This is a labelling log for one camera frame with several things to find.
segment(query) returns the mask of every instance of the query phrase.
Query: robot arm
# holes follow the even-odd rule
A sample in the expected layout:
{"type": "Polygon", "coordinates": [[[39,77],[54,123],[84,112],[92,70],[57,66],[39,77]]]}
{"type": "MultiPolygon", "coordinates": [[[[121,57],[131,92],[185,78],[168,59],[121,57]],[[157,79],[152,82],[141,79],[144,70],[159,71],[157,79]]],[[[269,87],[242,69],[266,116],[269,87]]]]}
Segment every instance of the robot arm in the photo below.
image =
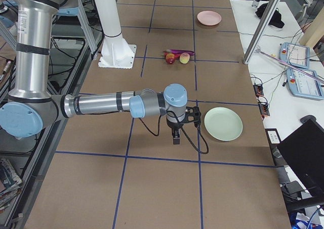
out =
{"type": "MultiPolygon", "coordinates": [[[[104,95],[50,95],[47,92],[47,77],[52,18],[60,7],[77,7],[77,0],[15,1],[19,5],[16,82],[13,90],[9,92],[9,102],[0,108],[0,125],[9,134],[28,137],[63,118],[91,113],[130,111],[134,118],[166,115],[167,124],[172,129],[174,144],[178,144],[179,130],[184,123],[200,124],[199,109],[186,107],[187,93],[179,84],[167,86],[162,93],[145,89],[104,95]]],[[[114,7],[111,7],[109,11],[112,12],[109,14],[114,20],[110,26],[107,26],[107,19],[103,23],[104,47],[106,46],[107,56],[114,59],[111,64],[119,65],[129,57],[129,46],[125,44],[121,34],[115,0],[110,1],[112,2],[109,4],[114,7]]],[[[97,7],[103,5],[102,0],[99,2],[96,0],[97,7]]],[[[98,9],[98,12],[99,16],[105,13],[104,9],[98,9]]],[[[103,64],[110,63],[107,56],[103,54],[103,64]]]]}

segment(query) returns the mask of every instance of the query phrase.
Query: computer monitor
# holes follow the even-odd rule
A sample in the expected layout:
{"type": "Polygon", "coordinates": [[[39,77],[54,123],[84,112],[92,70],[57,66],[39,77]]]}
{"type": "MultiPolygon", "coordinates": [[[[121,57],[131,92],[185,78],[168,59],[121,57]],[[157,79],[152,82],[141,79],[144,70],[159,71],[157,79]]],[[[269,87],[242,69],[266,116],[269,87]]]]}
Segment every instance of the computer monitor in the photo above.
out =
{"type": "Polygon", "coordinates": [[[277,148],[310,194],[324,195],[324,129],[308,120],[277,148]]]}

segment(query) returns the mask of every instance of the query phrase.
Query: white desk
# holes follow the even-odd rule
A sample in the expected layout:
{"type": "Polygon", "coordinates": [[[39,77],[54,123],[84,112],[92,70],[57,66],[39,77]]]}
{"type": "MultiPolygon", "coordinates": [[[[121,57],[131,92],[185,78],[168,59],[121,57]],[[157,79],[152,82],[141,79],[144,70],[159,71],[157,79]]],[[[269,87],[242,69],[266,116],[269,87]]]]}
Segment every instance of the white desk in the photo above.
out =
{"type": "MultiPolygon", "coordinates": [[[[240,33],[253,34],[260,22],[255,14],[256,9],[251,7],[251,1],[231,0],[233,12],[240,33]]],[[[285,23],[283,29],[273,26],[266,27],[264,34],[276,35],[281,37],[293,36],[300,29],[294,16],[289,10],[286,3],[279,3],[279,12],[282,15],[282,21],[285,23]]],[[[299,40],[300,35],[293,39],[293,43],[299,40]]],[[[252,35],[240,34],[243,49],[246,50],[252,39],[252,35]]],[[[268,54],[275,54],[278,57],[280,44],[290,42],[292,38],[281,39],[273,36],[263,36],[259,42],[261,50],[268,54]]],[[[324,76],[324,67],[320,62],[310,62],[310,68],[316,70],[317,74],[324,76]]],[[[279,63],[267,58],[266,56],[255,54],[249,63],[249,71],[263,82],[275,77],[284,70],[279,63]]],[[[286,75],[282,75],[280,81],[276,78],[264,84],[263,91],[265,97],[270,101],[271,94],[275,89],[278,81],[279,85],[273,94],[270,104],[270,117],[263,121],[265,128],[276,128],[281,139],[285,139],[295,131],[301,123],[300,118],[306,115],[314,115],[317,122],[324,127],[324,100],[316,101],[306,98],[295,97],[291,94],[288,85],[282,86],[286,80],[286,75]]]]}

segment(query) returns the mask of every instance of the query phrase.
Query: light blue device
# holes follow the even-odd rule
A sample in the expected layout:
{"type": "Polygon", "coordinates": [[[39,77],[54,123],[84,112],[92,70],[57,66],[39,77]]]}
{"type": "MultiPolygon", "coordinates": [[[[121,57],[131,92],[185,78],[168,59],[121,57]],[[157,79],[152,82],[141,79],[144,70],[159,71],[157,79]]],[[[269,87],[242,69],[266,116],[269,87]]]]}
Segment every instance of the light blue device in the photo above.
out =
{"type": "MultiPolygon", "coordinates": [[[[317,77],[315,70],[304,70],[306,73],[317,77]]],[[[324,92],[320,83],[292,68],[287,69],[287,81],[291,93],[294,96],[314,100],[323,100],[324,92]]]]}
{"type": "Polygon", "coordinates": [[[301,69],[309,69],[309,47],[283,43],[280,47],[280,60],[301,69]]]}

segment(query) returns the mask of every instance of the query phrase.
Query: blue joint cap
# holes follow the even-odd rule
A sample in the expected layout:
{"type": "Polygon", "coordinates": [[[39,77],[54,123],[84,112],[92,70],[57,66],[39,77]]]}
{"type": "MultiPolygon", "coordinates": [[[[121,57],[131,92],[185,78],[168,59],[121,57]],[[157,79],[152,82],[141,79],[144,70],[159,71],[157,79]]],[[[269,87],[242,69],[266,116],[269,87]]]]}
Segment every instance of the blue joint cap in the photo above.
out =
{"type": "Polygon", "coordinates": [[[6,28],[12,27],[15,23],[12,22],[10,19],[0,16],[0,21],[3,25],[5,25],[6,28]]]}
{"type": "Polygon", "coordinates": [[[0,108],[0,125],[16,137],[29,137],[43,128],[40,115],[24,103],[9,102],[0,108]]]}
{"type": "Polygon", "coordinates": [[[134,118],[145,117],[144,102],[140,96],[133,96],[130,98],[130,110],[134,118]]]}
{"type": "Polygon", "coordinates": [[[163,92],[165,101],[171,106],[182,107],[187,104],[187,90],[180,84],[171,84],[163,92]]]}
{"type": "Polygon", "coordinates": [[[75,8],[60,8],[56,15],[59,16],[77,16],[79,13],[79,7],[75,8]]]}

